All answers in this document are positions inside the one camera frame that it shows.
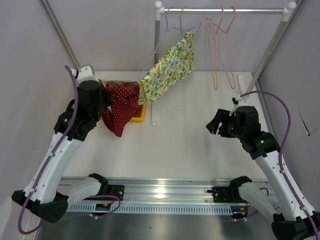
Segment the red polka dot cloth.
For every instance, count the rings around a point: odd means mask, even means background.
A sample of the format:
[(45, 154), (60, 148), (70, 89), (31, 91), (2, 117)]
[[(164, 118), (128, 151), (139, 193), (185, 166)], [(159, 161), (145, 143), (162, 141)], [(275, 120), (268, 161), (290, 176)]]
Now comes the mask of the red polka dot cloth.
[(103, 110), (101, 118), (111, 132), (121, 137), (138, 109), (140, 85), (136, 81), (107, 81), (105, 88), (113, 103)]

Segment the lemon print skirt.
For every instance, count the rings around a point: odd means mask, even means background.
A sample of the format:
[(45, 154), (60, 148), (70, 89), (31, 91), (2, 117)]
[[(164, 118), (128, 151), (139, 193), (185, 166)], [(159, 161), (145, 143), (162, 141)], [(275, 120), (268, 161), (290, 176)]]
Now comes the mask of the lemon print skirt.
[(140, 79), (140, 105), (153, 104), (195, 69), (194, 33), (189, 30)]

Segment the blue wire hanger front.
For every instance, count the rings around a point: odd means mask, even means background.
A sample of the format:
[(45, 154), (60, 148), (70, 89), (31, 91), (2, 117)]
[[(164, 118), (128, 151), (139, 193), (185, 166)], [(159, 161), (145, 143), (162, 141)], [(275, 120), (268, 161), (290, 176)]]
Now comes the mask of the blue wire hanger front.
[[(145, 74), (159, 61), (160, 59), (160, 48), (161, 44), (172, 34), (177, 34), (174, 47), (178, 46), (178, 41), (183, 38), (183, 35), (188, 31), (192, 31), (196, 34), (202, 26), (202, 22), (198, 22), (195, 25), (190, 27), (183, 27), (183, 16), (186, 14), (187, 8), (180, 8), (177, 11), (173, 6), (166, 9), (163, 5), (160, 5), (160, 1), (155, 2), (154, 6), (154, 50), (152, 56), (149, 59), (148, 64), (143, 68), (139, 75), (139, 81), (142, 82), (142, 78)], [(178, 26), (169, 26), (169, 14), (179, 14), (179, 25)], [(161, 34), (161, 18), (164, 16), (165, 28), (163, 34)]]

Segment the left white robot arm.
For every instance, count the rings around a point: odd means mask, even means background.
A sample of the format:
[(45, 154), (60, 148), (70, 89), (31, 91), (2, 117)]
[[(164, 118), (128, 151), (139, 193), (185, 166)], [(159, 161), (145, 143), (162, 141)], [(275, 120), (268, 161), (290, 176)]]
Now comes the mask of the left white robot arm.
[(12, 200), (49, 223), (58, 222), (67, 208), (83, 200), (123, 200), (121, 190), (112, 190), (107, 178), (92, 173), (65, 188), (60, 180), (88, 133), (100, 120), (103, 110), (112, 104), (100, 80), (85, 80), (54, 126), (49, 149), (36, 175), (23, 190), (16, 190)]

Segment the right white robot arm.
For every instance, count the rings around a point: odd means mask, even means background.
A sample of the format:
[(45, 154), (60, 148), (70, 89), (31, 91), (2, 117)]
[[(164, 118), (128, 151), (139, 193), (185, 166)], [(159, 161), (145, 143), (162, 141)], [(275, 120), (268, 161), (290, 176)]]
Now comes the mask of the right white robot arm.
[(240, 106), (232, 111), (220, 108), (206, 128), (211, 134), (238, 139), (260, 167), (276, 196), (272, 199), (250, 178), (241, 176), (230, 181), (228, 196), (232, 201), (244, 200), (253, 205), (270, 222), (278, 240), (320, 238), (320, 214), (294, 181), (275, 137), (261, 129), (254, 106)]

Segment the yellow plastic tray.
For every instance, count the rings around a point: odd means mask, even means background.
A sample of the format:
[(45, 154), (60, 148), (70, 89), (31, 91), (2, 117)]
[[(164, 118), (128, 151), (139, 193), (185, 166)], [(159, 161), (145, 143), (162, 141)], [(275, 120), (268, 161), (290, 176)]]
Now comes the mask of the yellow plastic tray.
[[(102, 83), (105, 87), (111, 86), (111, 87), (126, 88), (129, 84), (131, 84), (133, 82), (120, 81), (120, 80), (103, 80)], [(134, 116), (130, 119), (130, 122), (131, 123), (142, 123), (145, 119), (146, 109), (147, 109), (146, 104), (138, 105)]]

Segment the silver clothes rack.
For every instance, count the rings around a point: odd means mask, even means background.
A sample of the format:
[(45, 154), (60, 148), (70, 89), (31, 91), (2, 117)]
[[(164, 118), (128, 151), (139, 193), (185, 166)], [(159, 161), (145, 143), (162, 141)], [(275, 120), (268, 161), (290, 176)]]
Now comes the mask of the silver clothes rack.
[(286, 7), (283, 8), (165, 8), (163, 3), (159, 0), (154, 2), (154, 53), (151, 60), (156, 63), (159, 60), (159, 47), (162, 39), (160, 38), (160, 27), (161, 27), (161, 15), (166, 14), (252, 14), (252, 15), (281, 15), (281, 20), (278, 24), (276, 31), (265, 51), (256, 72), (254, 73), (252, 80), (247, 88), (245, 87), (245, 82), (240, 81), (240, 86), (235, 89), (237, 95), (244, 94), (245, 92), (251, 91), (258, 81), (263, 69), (266, 67), (267, 62), (271, 59), (271, 54), (276, 49), (277, 44), (279, 44), (281, 38), (284, 36), (286, 27), (289, 26), (290, 18), (293, 12), (296, 10), (297, 3), (291, 1)]

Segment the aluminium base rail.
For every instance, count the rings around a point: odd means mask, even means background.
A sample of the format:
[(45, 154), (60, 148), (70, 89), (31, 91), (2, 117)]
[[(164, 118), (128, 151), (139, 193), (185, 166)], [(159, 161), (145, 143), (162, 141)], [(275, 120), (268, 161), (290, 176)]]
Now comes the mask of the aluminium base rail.
[[(63, 177), (58, 188), (81, 182), (86, 177)], [(227, 180), (110, 179), (112, 191), (121, 190), (121, 201), (85, 199), (67, 208), (78, 215), (101, 219), (112, 213), (226, 215), (246, 218), (253, 207), (235, 197)], [(276, 199), (268, 180), (253, 181)]]

